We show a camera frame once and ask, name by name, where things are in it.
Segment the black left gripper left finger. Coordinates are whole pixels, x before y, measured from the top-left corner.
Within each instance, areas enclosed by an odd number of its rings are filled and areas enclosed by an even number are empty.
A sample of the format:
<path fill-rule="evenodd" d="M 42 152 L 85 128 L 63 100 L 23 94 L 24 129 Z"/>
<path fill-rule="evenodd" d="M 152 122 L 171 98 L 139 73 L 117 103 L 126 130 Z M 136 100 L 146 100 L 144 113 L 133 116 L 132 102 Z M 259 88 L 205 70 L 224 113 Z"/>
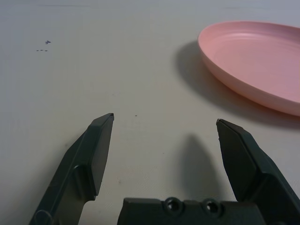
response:
<path fill-rule="evenodd" d="M 96 118 L 67 150 L 31 225 L 76 225 L 83 207 L 99 194 L 114 121 L 108 113 Z"/>

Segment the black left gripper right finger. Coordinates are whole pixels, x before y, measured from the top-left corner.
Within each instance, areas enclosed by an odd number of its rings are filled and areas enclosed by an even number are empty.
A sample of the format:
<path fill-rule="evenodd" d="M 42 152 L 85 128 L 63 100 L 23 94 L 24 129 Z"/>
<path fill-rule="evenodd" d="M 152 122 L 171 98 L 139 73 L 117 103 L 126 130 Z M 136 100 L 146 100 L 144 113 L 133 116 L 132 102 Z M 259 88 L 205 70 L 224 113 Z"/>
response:
<path fill-rule="evenodd" d="M 300 200 L 274 161 L 242 127 L 223 119 L 216 126 L 236 200 L 255 204 L 268 225 L 298 225 Z"/>

